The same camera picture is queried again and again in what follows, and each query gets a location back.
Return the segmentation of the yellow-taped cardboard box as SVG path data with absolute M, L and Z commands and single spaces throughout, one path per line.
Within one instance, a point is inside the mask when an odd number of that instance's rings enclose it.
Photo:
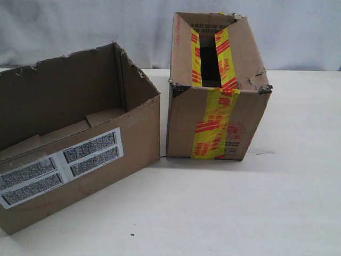
M 173 17 L 166 155 L 242 160 L 272 93 L 248 19 Z

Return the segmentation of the open brown cardboard box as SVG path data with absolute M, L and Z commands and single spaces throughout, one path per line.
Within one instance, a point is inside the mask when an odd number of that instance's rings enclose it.
M 1 228 L 64 209 L 159 148 L 160 93 L 117 43 L 1 72 Z

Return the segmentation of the white backdrop curtain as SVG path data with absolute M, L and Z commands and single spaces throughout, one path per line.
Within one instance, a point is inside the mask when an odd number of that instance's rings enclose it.
M 170 64 L 173 14 L 248 18 L 270 70 L 340 70 L 340 1 L 1 1 L 1 65 L 117 42 L 141 68 Z

